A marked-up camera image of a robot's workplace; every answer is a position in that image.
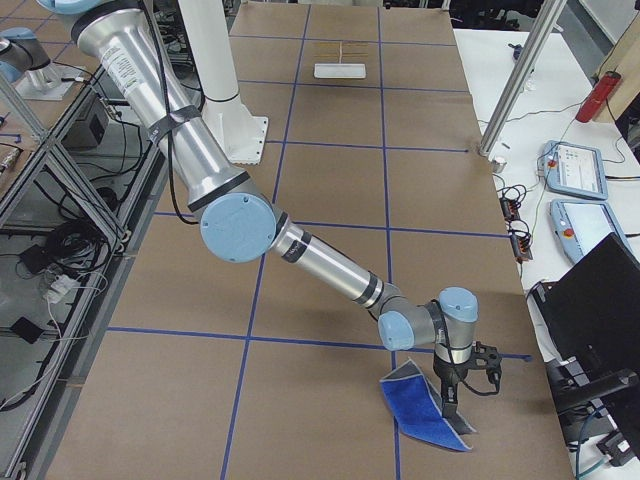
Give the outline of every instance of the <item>blue tape line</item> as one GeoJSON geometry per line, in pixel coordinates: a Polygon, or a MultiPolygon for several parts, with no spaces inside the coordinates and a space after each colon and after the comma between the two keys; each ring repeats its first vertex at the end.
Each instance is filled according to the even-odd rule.
{"type": "Polygon", "coordinates": [[[279,35],[246,35],[246,34],[229,34],[231,38],[258,38],[266,40],[306,40],[309,42],[359,42],[359,43],[372,43],[383,45],[422,45],[425,47],[457,47],[454,43],[431,43],[431,42],[386,42],[380,40],[359,40],[350,38],[305,38],[305,37],[285,37],[279,35]]]}
{"type": "MultiPolygon", "coordinates": [[[[302,82],[282,82],[277,80],[238,80],[238,83],[255,83],[265,85],[299,85],[301,87],[325,87],[325,88],[364,88],[369,90],[380,90],[375,85],[339,85],[333,83],[302,83],[302,82]]],[[[382,87],[385,90],[399,90],[408,92],[435,92],[435,93],[469,93],[469,90],[456,90],[447,88],[420,88],[420,87],[382,87]]]]}
{"type": "Polygon", "coordinates": [[[265,343],[285,343],[289,345],[308,345],[315,347],[356,348],[361,350],[386,350],[382,345],[366,343],[330,342],[325,340],[304,340],[296,338],[251,337],[252,341],[265,343]]]}
{"type": "Polygon", "coordinates": [[[108,327],[110,332],[125,332],[125,333],[151,333],[154,335],[175,335],[178,337],[204,337],[204,338],[219,338],[223,340],[246,340],[244,335],[231,335],[226,333],[211,333],[211,332],[194,332],[187,330],[162,330],[155,328],[140,328],[140,327],[108,327]]]}
{"type": "Polygon", "coordinates": [[[403,146],[387,146],[387,150],[410,150],[416,152],[449,152],[449,153],[469,153],[468,148],[433,148],[433,147],[403,147],[403,146]]]}
{"type": "Polygon", "coordinates": [[[53,59],[54,62],[56,62],[61,56],[62,54],[67,50],[67,48],[69,48],[70,46],[72,46],[72,43],[67,43],[62,50],[60,50],[60,53],[58,53],[58,55],[55,56],[55,58],[53,59]]]}
{"type": "Polygon", "coordinates": [[[278,171],[276,172],[276,183],[273,188],[273,196],[271,197],[271,203],[276,203],[278,198],[278,189],[280,187],[280,178],[282,176],[282,166],[284,164],[284,155],[287,149],[287,139],[289,138],[289,127],[291,126],[291,115],[293,114],[293,103],[296,99],[296,87],[298,78],[300,75],[300,65],[302,64],[302,53],[304,52],[304,37],[307,34],[307,27],[309,25],[309,16],[311,13],[311,6],[307,7],[307,17],[304,23],[304,30],[302,32],[302,42],[300,42],[300,51],[298,52],[298,64],[296,65],[296,76],[293,80],[293,88],[291,89],[291,101],[289,102],[289,111],[287,112],[287,122],[284,126],[284,138],[282,139],[282,150],[280,150],[280,160],[278,162],[278,171]]]}
{"type": "Polygon", "coordinates": [[[323,143],[323,142],[298,142],[295,140],[284,140],[283,143],[289,145],[309,145],[313,147],[340,147],[340,148],[373,148],[375,150],[382,150],[380,145],[358,145],[351,143],[323,143]]]}
{"type": "MultiPolygon", "coordinates": [[[[300,53],[298,55],[298,66],[296,68],[296,78],[295,80],[298,80],[298,72],[300,70],[300,63],[302,61],[302,50],[304,47],[304,36],[307,34],[307,26],[309,24],[309,14],[311,12],[311,8],[307,7],[307,17],[305,19],[305,23],[304,23],[304,31],[303,31],[303,40],[300,43],[300,53]]],[[[287,115],[287,123],[285,126],[285,131],[284,131],[284,140],[286,142],[287,139],[287,135],[289,132],[289,124],[290,124],[290,120],[291,120],[291,111],[293,110],[293,101],[295,98],[295,93],[296,93],[296,87],[294,85],[293,87],[293,91],[291,92],[291,102],[289,104],[289,113],[287,115]]],[[[280,162],[278,165],[278,172],[276,175],[276,182],[275,182],[275,186],[273,189],[273,199],[272,202],[275,203],[277,195],[278,195],[278,186],[280,184],[280,174],[282,172],[282,160],[284,158],[284,151],[286,148],[286,144],[283,146],[282,151],[280,152],[280,162]]],[[[236,417],[238,414],[238,406],[240,404],[240,397],[242,395],[242,385],[244,383],[244,372],[245,372],[245,368],[246,368],[246,364],[247,364],[247,358],[249,355],[249,345],[251,343],[251,333],[253,330],[253,322],[255,320],[255,314],[256,314],[256,309],[257,309],[257,305],[258,305],[258,297],[260,295],[260,287],[262,284],[262,276],[264,273],[264,263],[265,263],[265,256],[263,255],[262,258],[260,259],[260,268],[258,270],[258,280],[257,280],[257,285],[256,285],[256,290],[255,290],[255,294],[253,297],[253,304],[251,306],[251,317],[249,319],[249,327],[247,329],[247,340],[245,341],[245,346],[244,346],[244,352],[242,354],[242,363],[240,365],[240,374],[239,374],[239,378],[238,378],[238,386],[236,388],[236,395],[234,398],[234,402],[233,402],[233,410],[231,413],[231,421],[229,424],[229,432],[227,434],[227,444],[225,446],[225,453],[224,453],[224,460],[222,463],[222,468],[220,471],[220,479],[224,480],[227,476],[227,469],[229,467],[229,454],[231,453],[231,447],[233,444],[233,435],[235,433],[235,425],[236,425],[236,417]]]]}
{"type": "MultiPolygon", "coordinates": [[[[214,332],[196,332],[190,330],[166,330],[155,328],[143,328],[143,327],[124,327],[124,326],[111,326],[107,328],[110,332],[121,333],[140,333],[150,335],[169,335],[177,337],[201,337],[201,338],[214,338],[220,340],[238,340],[252,342],[264,342],[264,343],[281,343],[286,345],[308,345],[316,347],[337,347],[337,348],[355,348],[362,350],[386,350],[382,345],[372,345],[368,343],[355,343],[355,342],[332,342],[326,340],[306,340],[299,338],[281,338],[281,337],[263,337],[263,336],[246,336],[246,335],[234,335],[230,333],[214,333],[214,332]]],[[[408,352],[414,353],[426,353],[433,354],[433,348],[412,348],[408,352]]],[[[503,358],[511,360],[522,360],[525,362],[533,361],[533,356],[522,353],[500,353],[503,358]]]]}
{"type": "MultiPolygon", "coordinates": [[[[154,212],[154,215],[160,217],[177,217],[175,212],[154,212]]],[[[183,213],[185,217],[195,217],[191,213],[183,213]]],[[[351,225],[348,223],[330,223],[330,222],[311,222],[311,221],[296,221],[298,225],[308,225],[315,227],[331,227],[331,228],[353,228],[360,230],[379,230],[388,232],[407,232],[407,233],[428,233],[433,235],[462,235],[468,237],[486,237],[486,238],[509,238],[506,233],[484,233],[484,232],[463,232],[456,230],[434,230],[429,228],[408,228],[408,227],[382,227],[377,225],[351,225]]]]}
{"type": "Polygon", "coordinates": [[[249,345],[251,343],[251,332],[253,330],[253,322],[256,317],[256,309],[258,306],[258,297],[260,295],[260,286],[262,285],[262,275],[264,272],[265,256],[260,259],[260,268],[258,269],[258,277],[256,280],[256,289],[253,295],[253,302],[251,305],[251,315],[249,317],[249,325],[247,326],[247,337],[244,342],[244,349],[242,351],[242,360],[240,362],[240,372],[238,374],[238,384],[236,386],[236,393],[233,400],[233,409],[231,411],[231,419],[229,421],[229,431],[227,433],[227,443],[224,449],[224,459],[222,462],[222,468],[220,470],[220,479],[223,480],[227,476],[227,468],[229,466],[229,455],[231,453],[231,446],[233,444],[233,435],[236,428],[236,418],[238,416],[238,407],[240,406],[240,397],[242,396],[242,385],[244,384],[244,372],[247,367],[247,358],[249,358],[249,345]]]}
{"type": "MultiPolygon", "coordinates": [[[[384,68],[382,60],[382,25],[380,19],[380,9],[376,10],[377,26],[378,26],[378,59],[380,67],[380,114],[382,116],[382,164],[383,164],[383,183],[384,183],[384,219],[385,219],[385,240],[387,244],[387,278],[389,283],[393,283],[393,258],[391,253],[391,215],[389,212],[389,175],[387,163],[387,124],[384,115],[384,68]]],[[[397,368],[396,353],[391,352],[391,370],[397,368]]],[[[397,420],[393,419],[393,456],[395,462],[396,480],[402,479],[401,455],[400,455],[400,433],[397,420]]]]}
{"type": "Polygon", "coordinates": [[[45,18],[44,20],[42,20],[41,18],[38,18],[38,20],[42,20],[42,23],[33,30],[33,33],[37,33],[38,30],[40,30],[45,25],[45,23],[49,21],[49,18],[51,18],[52,15],[53,13],[49,15],[49,17],[45,18]]]}
{"type": "Polygon", "coordinates": [[[7,18],[12,18],[12,15],[14,13],[16,13],[18,10],[20,10],[20,8],[22,8],[22,6],[27,2],[27,0],[22,0],[17,6],[16,8],[14,8],[13,10],[11,10],[6,17],[4,17],[2,20],[0,20],[0,22],[4,22],[7,18]]]}

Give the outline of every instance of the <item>blue towel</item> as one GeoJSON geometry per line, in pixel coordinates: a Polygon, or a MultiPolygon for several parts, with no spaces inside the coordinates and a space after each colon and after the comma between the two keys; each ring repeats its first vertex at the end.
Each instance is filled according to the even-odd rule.
{"type": "Polygon", "coordinates": [[[442,417],[439,404],[434,400],[433,387],[427,383],[413,360],[408,360],[382,378],[380,384],[389,408],[405,435],[459,452],[471,450],[459,433],[472,433],[475,430],[458,414],[452,419],[458,431],[442,417]]]}

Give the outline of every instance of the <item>metal rack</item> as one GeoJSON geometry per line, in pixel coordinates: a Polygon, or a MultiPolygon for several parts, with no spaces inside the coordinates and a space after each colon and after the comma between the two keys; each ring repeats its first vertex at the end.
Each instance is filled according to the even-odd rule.
{"type": "MultiPolygon", "coordinates": [[[[101,69],[95,76],[99,81],[109,81],[101,69]]],[[[47,129],[30,106],[0,76],[0,100],[20,117],[37,144],[23,170],[0,199],[0,253],[24,251],[42,241],[56,223],[63,221],[51,205],[37,203],[34,181],[42,178],[43,172],[51,179],[51,188],[67,192],[113,246],[110,251],[103,248],[100,253],[100,263],[103,263],[99,270],[101,276],[88,276],[86,288],[67,294],[65,301],[52,308],[51,313],[64,324],[65,329],[63,339],[57,342],[57,348],[49,358],[46,376],[42,376],[27,401],[14,410],[0,412],[0,479],[17,480],[25,478],[26,474],[29,478],[44,476],[166,181],[166,165],[153,147],[139,165],[136,175],[114,180],[114,189],[128,191],[120,208],[114,213],[107,206],[89,179],[91,167],[82,166],[87,158],[94,162],[109,161],[105,146],[91,152],[72,154],[61,143],[61,138],[92,94],[91,88],[85,86],[58,122],[47,129]],[[96,289],[102,289],[104,279],[108,287],[96,295],[96,289]]],[[[110,137],[122,135],[119,128],[119,125],[117,128],[112,125],[107,129],[104,145],[109,143],[110,137]]],[[[137,145],[137,141],[132,141],[131,145],[137,145]]],[[[128,151],[119,155],[122,155],[123,164],[135,157],[128,151]]],[[[42,299],[40,281],[13,275],[11,262],[15,264],[16,259],[7,261],[7,258],[0,258],[0,297],[5,295],[8,300],[6,305],[0,301],[0,311],[6,319],[0,321],[0,378],[3,390],[19,392],[37,378],[39,362],[43,362],[47,352],[52,351],[57,332],[48,324],[49,311],[42,299]],[[33,345],[8,328],[24,312],[38,319],[44,329],[40,337],[42,341],[38,340],[33,345]]],[[[0,392],[0,396],[3,395],[6,396],[6,392],[0,392]]]]}

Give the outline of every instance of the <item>electrical connector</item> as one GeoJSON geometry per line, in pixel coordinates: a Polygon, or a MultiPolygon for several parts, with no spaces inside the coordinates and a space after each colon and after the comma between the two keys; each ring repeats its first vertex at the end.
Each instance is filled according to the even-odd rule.
{"type": "Polygon", "coordinates": [[[71,290],[72,288],[78,288],[80,282],[74,280],[68,275],[60,275],[51,284],[49,290],[44,294],[44,299],[49,303],[56,304],[71,290]]]}
{"type": "Polygon", "coordinates": [[[530,237],[522,235],[519,231],[511,231],[509,234],[509,240],[511,240],[513,255],[516,257],[516,261],[518,263],[533,260],[533,254],[531,253],[530,248],[530,237]]]}
{"type": "Polygon", "coordinates": [[[518,203],[509,198],[500,199],[500,208],[502,209],[502,215],[505,222],[513,222],[520,220],[520,213],[518,212],[518,203]]]}

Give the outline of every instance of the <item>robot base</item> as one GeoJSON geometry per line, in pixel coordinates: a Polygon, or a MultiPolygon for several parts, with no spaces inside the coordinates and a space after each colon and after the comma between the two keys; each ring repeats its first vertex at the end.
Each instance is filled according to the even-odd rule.
{"type": "Polygon", "coordinates": [[[267,117],[252,116],[236,98],[220,104],[207,100],[202,118],[231,163],[260,163],[269,127],[267,117]]]}
{"type": "MultiPolygon", "coordinates": [[[[59,65],[50,65],[56,69],[57,74],[61,78],[75,78],[78,76],[80,70],[70,67],[61,67],[59,65]]],[[[16,91],[25,100],[48,100],[48,101],[60,101],[69,92],[71,87],[76,85],[76,82],[61,82],[57,86],[50,88],[49,90],[37,90],[28,75],[18,82],[16,85],[16,91]]]]}

